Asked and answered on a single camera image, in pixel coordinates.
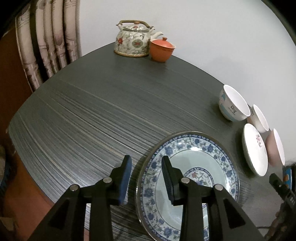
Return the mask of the pink bowl white inside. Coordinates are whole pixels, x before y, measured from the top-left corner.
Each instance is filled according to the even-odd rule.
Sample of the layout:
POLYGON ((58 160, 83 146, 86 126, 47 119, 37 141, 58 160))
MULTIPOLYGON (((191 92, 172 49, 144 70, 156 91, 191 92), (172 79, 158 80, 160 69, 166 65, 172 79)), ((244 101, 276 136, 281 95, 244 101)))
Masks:
POLYGON ((278 131, 274 128, 266 138, 268 162, 271 166, 285 165, 285 152, 278 131))

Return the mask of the white plate with pink roses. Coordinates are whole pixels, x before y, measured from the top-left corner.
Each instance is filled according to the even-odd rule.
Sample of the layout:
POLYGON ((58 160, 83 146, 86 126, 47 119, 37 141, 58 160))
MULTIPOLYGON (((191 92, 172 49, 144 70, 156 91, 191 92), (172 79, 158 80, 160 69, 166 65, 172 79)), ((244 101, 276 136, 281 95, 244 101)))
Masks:
POLYGON ((242 145, 248 166, 257 176, 263 177, 268 169, 267 151, 261 134, 250 123, 243 127, 242 145))

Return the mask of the blue floral patterned plate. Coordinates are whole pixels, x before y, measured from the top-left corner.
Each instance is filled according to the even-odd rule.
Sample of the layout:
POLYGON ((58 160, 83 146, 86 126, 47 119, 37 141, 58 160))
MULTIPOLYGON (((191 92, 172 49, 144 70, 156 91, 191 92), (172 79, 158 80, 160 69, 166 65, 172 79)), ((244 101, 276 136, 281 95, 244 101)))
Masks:
POLYGON ((239 177, 226 149, 201 132, 176 133, 162 140, 145 160, 140 171, 136 202, 138 218, 153 240, 179 240, 182 206, 168 198, 162 173, 162 157, 199 185, 221 184, 235 199, 239 197, 239 177))

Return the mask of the white bowl with pink band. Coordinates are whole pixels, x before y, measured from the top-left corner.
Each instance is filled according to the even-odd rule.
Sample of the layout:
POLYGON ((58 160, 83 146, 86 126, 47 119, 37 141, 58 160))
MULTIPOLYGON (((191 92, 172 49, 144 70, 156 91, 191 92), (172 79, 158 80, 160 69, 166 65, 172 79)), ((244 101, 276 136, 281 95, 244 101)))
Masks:
POLYGON ((260 133, 269 131, 269 125, 260 108, 254 104, 250 109, 251 115, 247 118, 247 122, 252 124, 260 133))

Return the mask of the white bowl with blue band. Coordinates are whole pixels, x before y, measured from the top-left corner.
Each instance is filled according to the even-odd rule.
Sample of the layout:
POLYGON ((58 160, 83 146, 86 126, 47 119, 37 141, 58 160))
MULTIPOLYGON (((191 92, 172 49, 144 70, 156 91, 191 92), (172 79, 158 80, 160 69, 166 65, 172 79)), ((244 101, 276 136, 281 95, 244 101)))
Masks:
POLYGON ((219 95, 219 109, 230 121, 243 121, 251 114, 245 99, 230 85, 223 85, 219 95))

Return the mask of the orange lidded tea cup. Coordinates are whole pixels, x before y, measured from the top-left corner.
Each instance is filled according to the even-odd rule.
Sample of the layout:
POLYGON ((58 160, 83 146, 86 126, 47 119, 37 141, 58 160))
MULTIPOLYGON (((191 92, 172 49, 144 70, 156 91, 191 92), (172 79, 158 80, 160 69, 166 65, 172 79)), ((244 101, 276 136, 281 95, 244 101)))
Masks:
POLYGON ((176 46, 170 43, 166 37, 150 40, 150 55, 154 61, 166 62, 172 55, 176 46))

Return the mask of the beige patterned curtain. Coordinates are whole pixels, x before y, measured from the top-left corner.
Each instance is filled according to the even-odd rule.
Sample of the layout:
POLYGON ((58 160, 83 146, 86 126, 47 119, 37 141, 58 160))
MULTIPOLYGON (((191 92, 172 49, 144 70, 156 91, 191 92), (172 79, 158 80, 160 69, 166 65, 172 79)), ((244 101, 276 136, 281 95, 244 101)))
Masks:
POLYGON ((16 42, 32 91, 81 57, 76 0, 29 1, 15 18, 16 42))

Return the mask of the floral ceramic teapot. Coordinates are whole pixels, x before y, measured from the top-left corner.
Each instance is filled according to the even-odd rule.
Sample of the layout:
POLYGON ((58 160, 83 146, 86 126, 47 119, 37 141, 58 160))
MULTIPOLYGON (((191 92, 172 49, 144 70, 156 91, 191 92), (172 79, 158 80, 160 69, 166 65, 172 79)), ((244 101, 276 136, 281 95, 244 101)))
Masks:
POLYGON ((154 26, 140 20, 121 20, 117 24, 119 33, 115 39, 114 52, 126 57, 149 55, 149 42, 162 36, 154 26))

